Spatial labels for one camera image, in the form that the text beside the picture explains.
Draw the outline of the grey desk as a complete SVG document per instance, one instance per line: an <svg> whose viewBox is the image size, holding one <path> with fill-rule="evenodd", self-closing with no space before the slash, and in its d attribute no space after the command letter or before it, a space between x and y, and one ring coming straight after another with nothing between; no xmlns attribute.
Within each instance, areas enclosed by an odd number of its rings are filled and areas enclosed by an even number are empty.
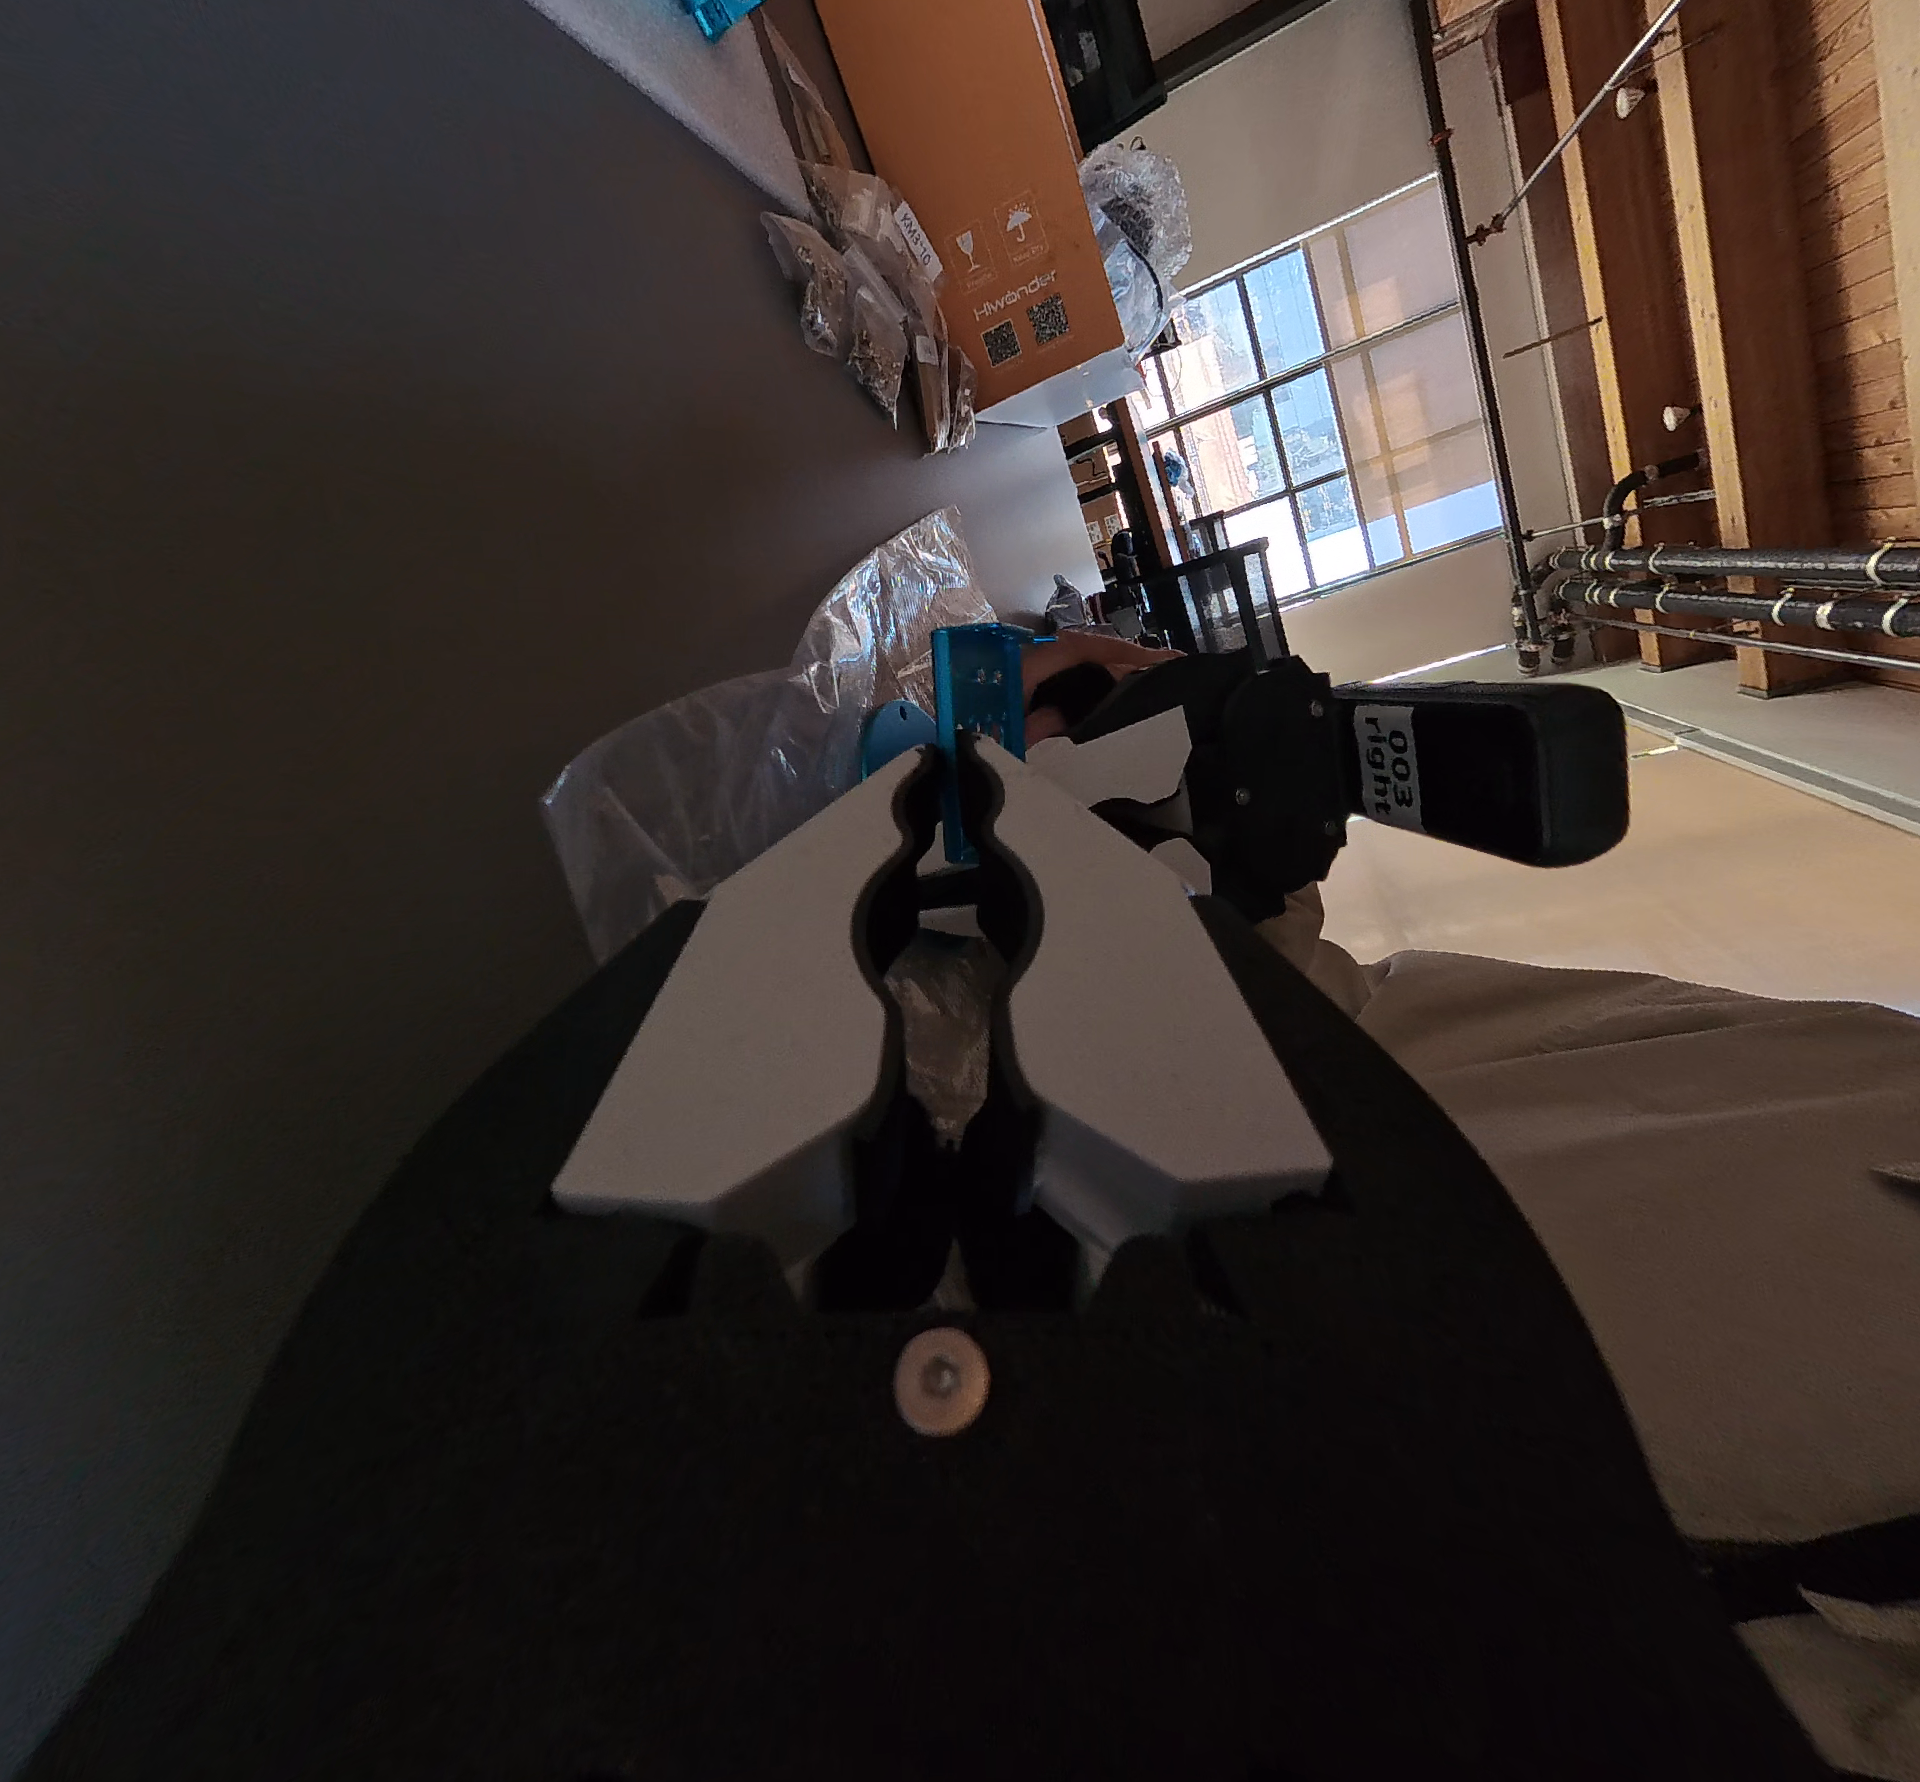
<svg viewBox="0 0 1920 1782"><path fill-rule="evenodd" d="M589 976L539 801L928 512L761 191L523 0L3 0L3 1779L396 1166Z"/></svg>

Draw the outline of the wooden shelf with boxes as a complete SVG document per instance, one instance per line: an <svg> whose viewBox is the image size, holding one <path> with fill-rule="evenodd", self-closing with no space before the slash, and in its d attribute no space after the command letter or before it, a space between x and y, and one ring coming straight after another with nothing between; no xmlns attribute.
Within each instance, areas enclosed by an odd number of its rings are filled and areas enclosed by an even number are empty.
<svg viewBox="0 0 1920 1782"><path fill-rule="evenodd" d="M1125 399L1093 405L1057 425L1068 476L1085 524L1093 563L1108 585L1116 574L1116 539L1128 536L1142 574L1171 570L1188 559L1164 487L1142 449Z"/></svg>

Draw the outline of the orange cardboard box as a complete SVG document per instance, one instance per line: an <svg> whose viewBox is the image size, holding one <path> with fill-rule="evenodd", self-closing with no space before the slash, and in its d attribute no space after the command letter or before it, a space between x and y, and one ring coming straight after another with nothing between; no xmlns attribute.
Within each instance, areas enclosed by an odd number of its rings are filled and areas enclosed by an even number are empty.
<svg viewBox="0 0 1920 1782"><path fill-rule="evenodd" d="M994 427L1139 390L1039 0L811 0L875 173L940 266Z"/></svg>

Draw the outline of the curved black pipe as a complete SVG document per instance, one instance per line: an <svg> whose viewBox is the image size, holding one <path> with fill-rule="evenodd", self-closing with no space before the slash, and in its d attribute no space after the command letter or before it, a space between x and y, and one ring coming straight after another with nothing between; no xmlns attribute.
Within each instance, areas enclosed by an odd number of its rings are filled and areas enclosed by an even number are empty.
<svg viewBox="0 0 1920 1782"><path fill-rule="evenodd" d="M1697 450L1685 450L1659 459L1653 463L1640 464L1627 474L1619 476L1603 495L1598 515L1598 527L1602 530L1599 549L1605 555L1615 555L1625 546L1627 523L1638 521L1642 505L1638 496L1668 479L1695 474L1703 467L1701 455Z"/></svg>

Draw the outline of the pile of clear screw bags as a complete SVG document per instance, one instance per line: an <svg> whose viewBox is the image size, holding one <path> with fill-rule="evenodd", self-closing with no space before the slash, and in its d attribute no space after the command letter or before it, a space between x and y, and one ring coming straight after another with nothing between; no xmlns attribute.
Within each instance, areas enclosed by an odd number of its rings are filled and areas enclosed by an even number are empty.
<svg viewBox="0 0 1920 1782"><path fill-rule="evenodd" d="M904 196L853 159L799 56L769 23L756 37L772 71L804 189L804 215L760 226L807 353L833 360L890 427L918 417L924 453L973 443L977 378L950 336L941 266Z"/></svg>

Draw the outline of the blue U-shaped metal bracket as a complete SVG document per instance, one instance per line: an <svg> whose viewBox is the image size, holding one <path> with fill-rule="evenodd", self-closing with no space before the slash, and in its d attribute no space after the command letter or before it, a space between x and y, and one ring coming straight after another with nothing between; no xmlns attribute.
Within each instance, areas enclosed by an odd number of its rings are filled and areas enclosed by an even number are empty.
<svg viewBox="0 0 1920 1782"><path fill-rule="evenodd" d="M1033 645L1031 632L1002 622L941 626L929 636L941 848L951 867L977 862L961 815L957 741L984 739L1017 762L1026 759L1023 655Z"/></svg>

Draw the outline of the black insulated pipe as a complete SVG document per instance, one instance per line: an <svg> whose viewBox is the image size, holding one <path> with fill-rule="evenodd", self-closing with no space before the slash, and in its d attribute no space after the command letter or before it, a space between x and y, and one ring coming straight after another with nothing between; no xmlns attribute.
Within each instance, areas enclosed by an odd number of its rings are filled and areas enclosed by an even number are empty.
<svg viewBox="0 0 1920 1782"><path fill-rule="evenodd" d="M1697 622L1751 622L1805 628L1820 635L1918 640L1914 595L1842 595L1830 589L1783 589L1770 595L1695 589L1659 579L1559 574L1548 580L1548 598L1566 608L1619 610Z"/></svg>
<svg viewBox="0 0 1920 1782"><path fill-rule="evenodd" d="M1918 546L1747 549L1747 546L1586 546L1552 555L1541 576L1657 580L1779 580L1790 586L1918 590Z"/></svg>

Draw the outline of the black mesh cart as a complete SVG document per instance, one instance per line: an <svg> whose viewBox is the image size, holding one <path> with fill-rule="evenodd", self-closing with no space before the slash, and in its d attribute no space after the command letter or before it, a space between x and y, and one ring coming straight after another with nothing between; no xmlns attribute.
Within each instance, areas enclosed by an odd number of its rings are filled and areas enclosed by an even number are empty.
<svg viewBox="0 0 1920 1782"><path fill-rule="evenodd" d="M1143 624L1186 657L1244 655L1255 669L1292 659L1268 539L1223 546L1142 579Z"/></svg>

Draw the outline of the black framed screen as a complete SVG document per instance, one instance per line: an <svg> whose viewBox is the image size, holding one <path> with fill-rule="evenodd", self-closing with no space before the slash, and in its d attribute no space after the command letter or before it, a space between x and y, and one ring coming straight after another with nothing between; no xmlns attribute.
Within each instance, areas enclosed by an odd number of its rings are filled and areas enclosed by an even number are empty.
<svg viewBox="0 0 1920 1782"><path fill-rule="evenodd" d="M1039 0L1081 155L1164 106L1139 0Z"/></svg>

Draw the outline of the large grid window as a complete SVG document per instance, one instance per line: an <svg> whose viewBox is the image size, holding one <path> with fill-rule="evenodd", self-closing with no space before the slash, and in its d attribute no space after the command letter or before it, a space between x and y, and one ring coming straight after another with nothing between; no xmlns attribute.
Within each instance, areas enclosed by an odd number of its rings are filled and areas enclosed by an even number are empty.
<svg viewBox="0 0 1920 1782"><path fill-rule="evenodd" d="M1503 527L1436 176L1184 296L1129 417L1179 530L1261 544L1284 601Z"/></svg>

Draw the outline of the large clear plastic bag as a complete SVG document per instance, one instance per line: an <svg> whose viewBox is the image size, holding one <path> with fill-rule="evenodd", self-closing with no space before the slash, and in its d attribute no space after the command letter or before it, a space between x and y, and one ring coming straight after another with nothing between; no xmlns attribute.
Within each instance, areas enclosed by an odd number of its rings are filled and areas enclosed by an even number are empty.
<svg viewBox="0 0 1920 1782"><path fill-rule="evenodd" d="M539 812L592 960L828 810L858 783L865 719L897 696L862 659L804 663L681 695L582 750Z"/></svg>

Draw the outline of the metal conduit pole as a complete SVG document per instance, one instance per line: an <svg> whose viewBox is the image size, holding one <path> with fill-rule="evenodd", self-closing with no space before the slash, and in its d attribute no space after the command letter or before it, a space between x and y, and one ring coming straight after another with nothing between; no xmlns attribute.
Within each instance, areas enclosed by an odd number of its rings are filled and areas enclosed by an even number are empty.
<svg viewBox="0 0 1920 1782"><path fill-rule="evenodd" d="M1462 215L1463 205L1458 167L1453 161L1453 133L1445 114L1442 85L1437 81L1429 2L1403 0L1403 14L1426 114L1427 146L1434 157L1434 173L1442 196L1444 228L1456 277L1466 353L1481 413L1485 449L1500 510L1500 536L1509 574L1508 614L1512 624L1512 646L1522 677L1536 677L1545 663L1548 643L1543 639L1540 621L1537 589L1531 582L1531 570L1527 563L1523 519L1514 483L1514 468L1492 355L1487 350L1481 302L1476 285L1476 264L1470 254L1468 226Z"/></svg>

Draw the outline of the bubble wrap pouch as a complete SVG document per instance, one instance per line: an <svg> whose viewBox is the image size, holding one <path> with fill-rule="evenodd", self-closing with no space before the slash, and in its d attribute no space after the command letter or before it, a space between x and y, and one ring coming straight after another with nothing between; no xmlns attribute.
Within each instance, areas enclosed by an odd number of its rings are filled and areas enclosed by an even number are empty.
<svg viewBox="0 0 1920 1782"><path fill-rule="evenodd" d="M1170 159L1121 141L1088 153L1077 183L1121 346L1138 366L1181 306L1179 274L1191 254L1188 191Z"/></svg>

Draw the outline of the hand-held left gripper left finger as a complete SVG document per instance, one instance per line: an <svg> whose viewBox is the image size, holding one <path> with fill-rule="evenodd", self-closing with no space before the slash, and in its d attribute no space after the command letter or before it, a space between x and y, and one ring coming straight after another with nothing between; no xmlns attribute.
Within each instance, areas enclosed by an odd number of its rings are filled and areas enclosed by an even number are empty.
<svg viewBox="0 0 1920 1782"><path fill-rule="evenodd" d="M859 1159L906 1092L885 976L920 927L941 783L934 746L901 753L687 916L559 1211L747 1239L786 1271L853 1226Z"/></svg>

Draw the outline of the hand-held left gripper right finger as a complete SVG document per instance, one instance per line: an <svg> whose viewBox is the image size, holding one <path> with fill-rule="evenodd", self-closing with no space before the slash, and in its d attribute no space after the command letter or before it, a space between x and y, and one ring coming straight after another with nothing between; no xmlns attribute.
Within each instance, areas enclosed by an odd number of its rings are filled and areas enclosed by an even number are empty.
<svg viewBox="0 0 1920 1782"><path fill-rule="evenodd" d="M988 1161L1089 1291L1135 1241L1318 1195L1332 1156L1179 881L988 739L959 753L989 1008Z"/></svg>

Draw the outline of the person's right hand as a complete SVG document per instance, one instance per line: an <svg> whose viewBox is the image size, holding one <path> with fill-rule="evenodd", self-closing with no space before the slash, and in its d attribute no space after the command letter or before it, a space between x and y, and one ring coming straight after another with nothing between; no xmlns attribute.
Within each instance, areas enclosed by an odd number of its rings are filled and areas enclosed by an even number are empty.
<svg viewBox="0 0 1920 1782"><path fill-rule="evenodd" d="M1164 646L1128 643L1098 628L1068 628L1019 650L1021 737L1028 745L1069 737L1129 677L1178 663Z"/></svg>

